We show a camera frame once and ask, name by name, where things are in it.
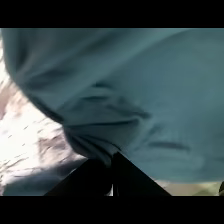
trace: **garment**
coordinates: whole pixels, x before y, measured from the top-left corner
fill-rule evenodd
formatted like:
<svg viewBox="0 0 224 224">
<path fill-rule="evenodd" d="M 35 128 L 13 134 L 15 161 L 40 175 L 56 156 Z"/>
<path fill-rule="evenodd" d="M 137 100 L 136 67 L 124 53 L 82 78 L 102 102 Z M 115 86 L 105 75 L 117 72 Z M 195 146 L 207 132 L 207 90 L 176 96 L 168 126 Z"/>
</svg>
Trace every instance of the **garment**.
<svg viewBox="0 0 224 224">
<path fill-rule="evenodd" d="M 12 79 L 110 166 L 121 151 L 150 177 L 224 179 L 224 29 L 3 28 Z"/>
</svg>

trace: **teal cloth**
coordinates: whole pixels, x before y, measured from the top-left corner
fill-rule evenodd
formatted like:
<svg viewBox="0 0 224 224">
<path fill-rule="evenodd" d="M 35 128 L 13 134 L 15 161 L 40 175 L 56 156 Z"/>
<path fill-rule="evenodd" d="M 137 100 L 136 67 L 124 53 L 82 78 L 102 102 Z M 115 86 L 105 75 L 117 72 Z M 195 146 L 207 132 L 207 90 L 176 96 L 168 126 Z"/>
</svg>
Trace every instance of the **teal cloth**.
<svg viewBox="0 0 224 224">
<path fill-rule="evenodd" d="M 147 175 L 224 179 L 224 29 L 3 28 L 12 79 L 73 149 Z"/>
</svg>

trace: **gray fabric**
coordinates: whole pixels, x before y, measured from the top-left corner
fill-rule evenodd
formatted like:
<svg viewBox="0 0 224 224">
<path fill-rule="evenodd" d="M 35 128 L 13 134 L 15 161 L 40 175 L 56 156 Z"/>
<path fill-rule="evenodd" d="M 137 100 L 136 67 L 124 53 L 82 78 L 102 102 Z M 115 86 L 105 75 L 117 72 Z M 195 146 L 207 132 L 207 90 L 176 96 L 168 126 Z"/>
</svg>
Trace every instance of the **gray fabric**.
<svg viewBox="0 0 224 224">
<path fill-rule="evenodd" d="M 147 175 L 224 179 L 224 29 L 3 28 L 7 69 L 73 149 Z"/>
</svg>

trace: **rocky ground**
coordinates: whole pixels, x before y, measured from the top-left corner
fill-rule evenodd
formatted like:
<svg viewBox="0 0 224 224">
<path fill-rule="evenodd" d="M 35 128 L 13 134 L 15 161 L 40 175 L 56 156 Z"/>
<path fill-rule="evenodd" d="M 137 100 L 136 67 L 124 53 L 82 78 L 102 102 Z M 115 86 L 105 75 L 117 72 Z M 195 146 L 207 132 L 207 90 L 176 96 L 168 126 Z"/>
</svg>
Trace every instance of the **rocky ground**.
<svg viewBox="0 0 224 224">
<path fill-rule="evenodd" d="M 59 124 L 37 110 L 10 80 L 0 40 L 0 195 L 19 178 L 81 159 Z"/>
</svg>

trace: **person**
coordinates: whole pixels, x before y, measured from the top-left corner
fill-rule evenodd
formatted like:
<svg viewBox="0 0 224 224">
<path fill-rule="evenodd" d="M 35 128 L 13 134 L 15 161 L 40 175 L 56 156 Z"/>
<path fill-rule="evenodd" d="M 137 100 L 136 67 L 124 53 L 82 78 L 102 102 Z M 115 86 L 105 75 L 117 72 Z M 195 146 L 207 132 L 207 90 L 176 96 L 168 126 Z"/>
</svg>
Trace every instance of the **person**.
<svg viewBox="0 0 224 224">
<path fill-rule="evenodd" d="M 224 29 L 2 28 L 6 68 L 79 154 L 224 179 Z"/>
</svg>

